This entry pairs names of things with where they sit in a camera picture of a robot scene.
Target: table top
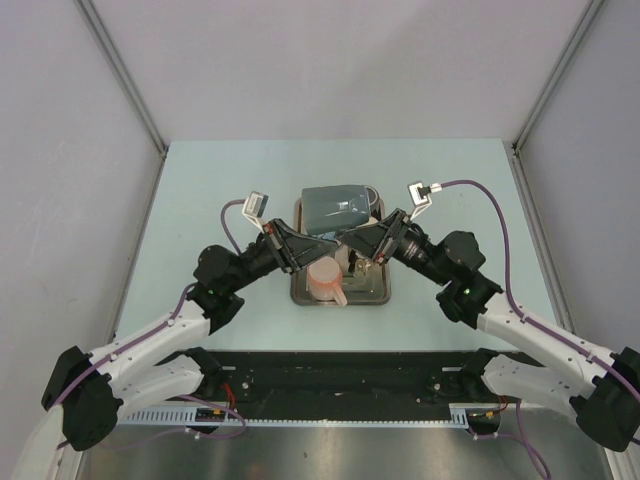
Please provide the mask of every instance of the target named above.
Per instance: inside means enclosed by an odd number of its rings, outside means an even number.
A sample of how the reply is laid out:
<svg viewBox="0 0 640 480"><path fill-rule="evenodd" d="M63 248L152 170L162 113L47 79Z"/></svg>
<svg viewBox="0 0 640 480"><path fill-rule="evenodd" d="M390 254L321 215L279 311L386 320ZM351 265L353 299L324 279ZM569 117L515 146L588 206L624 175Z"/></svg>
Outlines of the table top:
<svg viewBox="0 0 640 480"><path fill-rule="evenodd" d="M252 190L269 195L265 219L293 223L305 187L366 184L387 213L412 208L407 184L468 178L496 196L507 220L512 283L519 301L549 321L553 310L499 139L183 141L170 146L117 329L122 338L172 309L193 281L208 245L231 248L219 222L222 206ZM459 186L433 196L417 220L434 243L453 230L474 232L487 257L482 272L504 285L504 250L497 215L484 195ZM241 246L258 233L239 207L227 212ZM274 272L239 292L234 320L201 345L217 350L444 351L510 350L499 339L447 320L441 290L391 262L390 301L382 306L303 307L290 297L290 278Z"/></svg>

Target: white table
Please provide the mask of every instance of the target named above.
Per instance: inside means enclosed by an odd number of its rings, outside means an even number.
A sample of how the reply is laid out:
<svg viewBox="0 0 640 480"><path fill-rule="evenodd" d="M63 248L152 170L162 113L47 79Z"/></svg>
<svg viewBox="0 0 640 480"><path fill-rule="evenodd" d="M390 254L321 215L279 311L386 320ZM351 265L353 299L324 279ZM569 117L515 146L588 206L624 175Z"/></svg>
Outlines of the white table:
<svg viewBox="0 0 640 480"><path fill-rule="evenodd" d="M407 184L460 178L486 185L509 226L513 288L519 301L554 320L508 160L498 139L207 141L171 144L151 211L118 337L174 307L202 249L228 246L218 217L231 199L252 190L269 195L265 219L293 223L304 187L367 184L377 188L387 213L410 210ZM418 223L434 243L453 230L475 233L487 257L483 273L504 285L498 218L473 187L434 195ZM258 231L232 207L231 231L241 246ZM289 296L290 278L274 272L239 292L245 306L226 327L202 342L225 350L444 351L512 349L498 339L447 320L435 300L441 287L391 263L392 296L384 306L300 307Z"/></svg>

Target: wall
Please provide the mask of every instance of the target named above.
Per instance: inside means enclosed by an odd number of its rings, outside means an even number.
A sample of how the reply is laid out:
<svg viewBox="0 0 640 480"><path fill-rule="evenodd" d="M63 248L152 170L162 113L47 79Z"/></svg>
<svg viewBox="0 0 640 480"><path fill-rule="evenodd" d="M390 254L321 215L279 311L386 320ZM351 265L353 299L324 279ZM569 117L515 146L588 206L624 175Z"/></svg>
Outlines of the wall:
<svg viewBox="0 0 640 480"><path fill-rule="evenodd" d="M70 0L0 15L0 478L60 352L104 342L159 157Z"/></svg>
<svg viewBox="0 0 640 480"><path fill-rule="evenodd" d="M165 138L514 140L588 0L96 0Z"/></svg>
<svg viewBox="0 0 640 480"><path fill-rule="evenodd" d="M640 349L640 3L609 2L523 150L579 332Z"/></svg>

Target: mug handle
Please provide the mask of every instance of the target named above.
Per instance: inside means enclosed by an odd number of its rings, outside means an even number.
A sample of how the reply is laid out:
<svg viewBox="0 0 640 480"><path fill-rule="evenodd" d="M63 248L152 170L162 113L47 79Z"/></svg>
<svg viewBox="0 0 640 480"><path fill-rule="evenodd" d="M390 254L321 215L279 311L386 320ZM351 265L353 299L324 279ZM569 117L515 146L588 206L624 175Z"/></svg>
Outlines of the mug handle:
<svg viewBox="0 0 640 480"><path fill-rule="evenodd" d="M333 286L333 299L341 307L347 306L347 297L344 295L342 288L338 284L334 284Z"/></svg>

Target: mug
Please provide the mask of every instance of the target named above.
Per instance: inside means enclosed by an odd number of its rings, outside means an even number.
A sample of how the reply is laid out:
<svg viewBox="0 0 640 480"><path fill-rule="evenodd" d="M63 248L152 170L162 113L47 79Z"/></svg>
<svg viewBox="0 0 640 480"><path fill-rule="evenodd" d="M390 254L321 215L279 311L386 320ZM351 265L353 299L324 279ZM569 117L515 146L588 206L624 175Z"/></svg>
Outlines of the mug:
<svg viewBox="0 0 640 480"><path fill-rule="evenodd" d="M312 297L321 301L334 300L338 305L347 305L342 291L342 269L335 258L323 257L307 267L307 285Z"/></svg>

